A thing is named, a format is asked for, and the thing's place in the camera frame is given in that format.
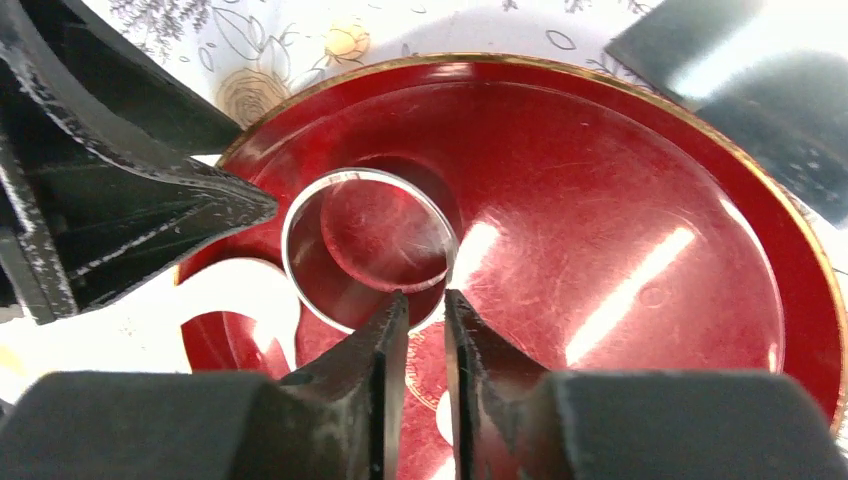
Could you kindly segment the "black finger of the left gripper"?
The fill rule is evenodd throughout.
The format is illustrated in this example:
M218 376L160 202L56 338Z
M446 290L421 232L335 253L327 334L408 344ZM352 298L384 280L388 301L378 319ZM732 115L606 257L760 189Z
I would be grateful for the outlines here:
M96 100L22 2L1 5L3 321L100 309L276 214L269 194Z

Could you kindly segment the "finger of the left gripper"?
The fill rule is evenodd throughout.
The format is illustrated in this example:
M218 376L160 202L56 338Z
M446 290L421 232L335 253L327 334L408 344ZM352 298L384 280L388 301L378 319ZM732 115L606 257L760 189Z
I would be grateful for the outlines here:
M23 1L71 75L110 111L180 153L223 152L241 127L167 73L82 1Z

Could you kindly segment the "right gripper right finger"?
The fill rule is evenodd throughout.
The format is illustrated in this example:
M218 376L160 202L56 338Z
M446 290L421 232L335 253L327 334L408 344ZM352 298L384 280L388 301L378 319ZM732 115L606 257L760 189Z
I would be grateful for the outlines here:
M460 479L843 479L812 398L761 370L552 371L446 293Z

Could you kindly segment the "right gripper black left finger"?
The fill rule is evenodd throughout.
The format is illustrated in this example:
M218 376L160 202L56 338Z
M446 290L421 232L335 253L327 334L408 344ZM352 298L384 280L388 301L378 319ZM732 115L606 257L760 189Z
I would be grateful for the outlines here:
M274 380L56 372L1 423L5 479L392 479L408 301Z

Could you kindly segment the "round red tray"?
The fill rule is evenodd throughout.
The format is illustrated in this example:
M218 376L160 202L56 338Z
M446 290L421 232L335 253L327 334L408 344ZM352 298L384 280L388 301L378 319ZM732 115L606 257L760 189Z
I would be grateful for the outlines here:
M544 366L784 372L847 423L847 316L812 227L730 140L632 84L396 59L284 101L220 166L282 209L342 167L410 178L460 238L456 287Z

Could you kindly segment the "scraper with orange handle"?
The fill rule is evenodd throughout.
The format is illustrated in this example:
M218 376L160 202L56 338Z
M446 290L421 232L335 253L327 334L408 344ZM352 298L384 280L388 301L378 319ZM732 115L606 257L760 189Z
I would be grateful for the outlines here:
M847 226L847 5L664 1L607 52Z

